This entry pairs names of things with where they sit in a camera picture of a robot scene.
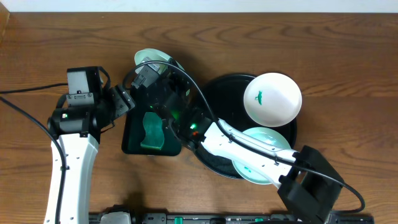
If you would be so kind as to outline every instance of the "black cable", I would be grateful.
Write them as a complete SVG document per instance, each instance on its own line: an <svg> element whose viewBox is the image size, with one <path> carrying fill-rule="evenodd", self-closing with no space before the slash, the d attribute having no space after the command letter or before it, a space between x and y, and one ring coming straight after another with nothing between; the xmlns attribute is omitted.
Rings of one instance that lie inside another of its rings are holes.
<svg viewBox="0 0 398 224"><path fill-rule="evenodd" d="M21 89L21 90L7 90L7 91L0 91L0 94L7 94L7 93L23 93L26 91L34 91L34 90L44 90L46 88L52 88L56 86L64 86L68 85L67 83L57 83L57 84L52 84L52 85L47 85L47 86L39 86L39 87L33 87L33 88L26 88L26 89Z"/></svg>
<svg viewBox="0 0 398 224"><path fill-rule="evenodd" d="M203 100L203 102L204 102L204 104L205 104L205 106L206 106L206 108L207 108L207 110L208 110L208 112L209 112L209 114L210 114L212 120L216 123L216 125L217 125L217 127L220 129L220 131L221 131L226 137L228 137L230 140L232 140L233 142L235 142L235 143L238 144L239 146L241 146L241 147L243 147L243 148L245 148L245 149L247 149L247 150L249 150L249 151L251 151L251 152L254 152L254 153L256 153L256 154L259 154L260 156L264 156L264 157L266 157L266 158L268 158L268 159L272 159L273 161L280 162L280 163L286 164L286 165L288 165L288 166L292 166L292 167L294 167L294 168L296 168L296 169L298 169L298 170L301 170L301 171L309 172L309 173L312 173L312 174L319 175L319 176L321 176L321 177L330 179L330 180L336 182L337 184L340 184L342 187L347 188L350 192L352 192L353 194L355 194L355 196L357 196L357 198L358 198L359 201L361 202L361 206L360 206L359 208L357 208L357 209L353 209L353 210L335 210L335 211L332 211L332 213L337 213L337 214L358 213L358 212L361 212L362 210L364 210L364 208L365 208L365 200L363 199L362 195L361 195L357 190L355 190L354 188L352 188L350 185L346 184L345 182L340 182L339 180L336 180L336 179L334 179L334 178L332 178L332 177L330 177L330 176L328 176L328 175L322 174L322 173L320 173L320 172L318 172L318 171L315 171L315 170L312 170L312 169L308 169L308 168L306 168L306 167L299 166L299 165L297 165L297 164L294 164L293 162L285 161L285 160L283 160L283 159L281 159L281 158L279 158L279 157L277 157L277 156L268 155L268 154L266 154L265 152L262 152L262 151L258 151L258 150L256 150L256 149L253 149L253 148L251 148L250 146L247 146L247 145L245 145L244 143L238 141L232 134L228 133L228 132L224 129L224 127L222 127L222 125L220 124L219 119L218 119L218 118L216 117L216 115L213 113L213 110L211 110L210 105L208 104L208 102L207 102L207 100L206 100L206 97L204 96L204 94L203 94L202 91L200 90L199 86L196 84L196 82L193 80L193 78L192 78L190 75L188 75L188 73L187 73L186 71L184 71L183 69L181 69L180 67L175 66L175 65L173 65L173 64L171 64L171 63L164 62L164 61L159 61L159 60L154 60L154 61L149 61L149 62L142 62L142 63L140 63L139 65L135 66L135 67L124 77L124 79L123 79L123 87L126 88L126 83L127 83L127 81L135 74L135 71L136 71L138 68L140 68L140 67L142 67L142 66L145 66L145 65L153 64L153 63L159 63L159 64L163 64L163 65L168 65L168 66L174 68L174 69L176 70L176 72L178 72L178 73L184 75L185 77L187 77L187 78L191 81L191 83L195 86L195 88L198 90L198 93L199 93L199 95L201 96L201 98L202 98L202 100Z"/></svg>
<svg viewBox="0 0 398 224"><path fill-rule="evenodd" d="M29 118L33 123L35 123L39 128L41 128L46 133L46 135L51 139L51 141L54 142L55 147L57 147L57 149L58 149L58 153L60 154L60 157L61 157L62 166L61 166L60 189L59 189L59 192L58 192L57 207L56 207L56 210L55 210L55 224L59 224L60 223L60 212L61 212L62 195L63 195L63 186L64 186L64 183L65 183L65 174L66 174L66 171L67 171L67 167L66 167L67 163L66 163L65 157L63 156L62 148L58 144L57 140L54 139L54 137L50 134L48 129L45 128L45 126L42 123L40 123L34 117L32 117L30 114L26 113L25 111L23 111L22 109L20 109L16 105L13 105L12 103L10 103L9 101L7 101L6 99L4 99L1 96L0 96L0 100L3 103L5 103L8 106L10 106L12 109L20 112L25 117Z"/></svg>

